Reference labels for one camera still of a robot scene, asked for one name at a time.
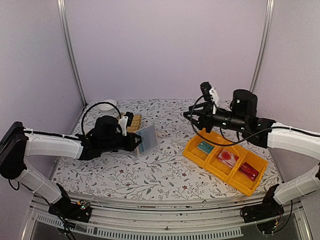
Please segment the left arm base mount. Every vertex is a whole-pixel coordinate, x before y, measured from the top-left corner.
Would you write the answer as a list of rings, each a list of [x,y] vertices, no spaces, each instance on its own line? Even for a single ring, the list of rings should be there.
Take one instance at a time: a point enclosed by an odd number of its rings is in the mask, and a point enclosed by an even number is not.
[[[61,191],[61,199],[54,204],[50,204],[48,213],[56,215],[57,217],[61,217],[62,219],[88,223],[92,214],[90,202],[81,199],[76,203],[72,203],[64,188],[58,183],[57,186]]]

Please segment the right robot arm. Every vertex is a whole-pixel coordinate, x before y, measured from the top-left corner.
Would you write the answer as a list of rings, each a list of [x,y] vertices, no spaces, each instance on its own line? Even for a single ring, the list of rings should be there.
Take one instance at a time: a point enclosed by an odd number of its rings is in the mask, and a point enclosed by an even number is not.
[[[214,127],[239,132],[243,141],[257,147],[283,149],[320,158],[319,133],[284,125],[276,120],[257,117],[258,97],[245,89],[233,91],[229,110],[218,106],[216,89],[205,82],[201,85],[203,102],[196,100],[183,116],[190,121],[195,133]],[[320,166],[316,165],[296,178],[271,187],[259,206],[262,218],[269,218],[281,206],[295,198],[306,196],[320,189]]]

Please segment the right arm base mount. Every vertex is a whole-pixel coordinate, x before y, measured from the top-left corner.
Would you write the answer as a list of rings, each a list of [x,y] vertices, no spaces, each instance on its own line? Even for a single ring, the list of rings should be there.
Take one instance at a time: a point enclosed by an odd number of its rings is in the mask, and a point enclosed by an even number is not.
[[[290,201],[290,212],[288,215],[288,218],[286,222],[279,227],[280,220],[283,217],[283,214],[285,213],[284,207],[282,204],[278,204],[276,200],[274,199],[275,191],[279,184],[275,184],[271,186],[268,191],[266,192],[262,203],[250,205],[250,206],[244,206],[240,209],[240,216],[243,218],[245,223],[251,223],[256,222],[260,220],[265,220],[271,217],[278,217],[273,221],[273,225],[270,223],[259,223],[256,225],[257,230],[265,235],[273,235],[275,233],[280,232],[283,228],[287,226],[289,223],[289,220],[293,213],[293,201]]]

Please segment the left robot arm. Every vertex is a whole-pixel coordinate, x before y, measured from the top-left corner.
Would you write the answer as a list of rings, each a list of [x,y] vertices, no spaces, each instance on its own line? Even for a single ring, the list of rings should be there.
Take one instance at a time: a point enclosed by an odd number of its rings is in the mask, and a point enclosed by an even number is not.
[[[134,151],[141,143],[140,135],[127,131],[128,116],[116,119],[99,117],[88,133],[64,135],[34,131],[16,121],[0,141],[0,174],[15,180],[45,198],[63,216],[74,213],[74,205],[63,198],[63,191],[27,161],[29,156],[53,156],[89,161],[106,152]]]

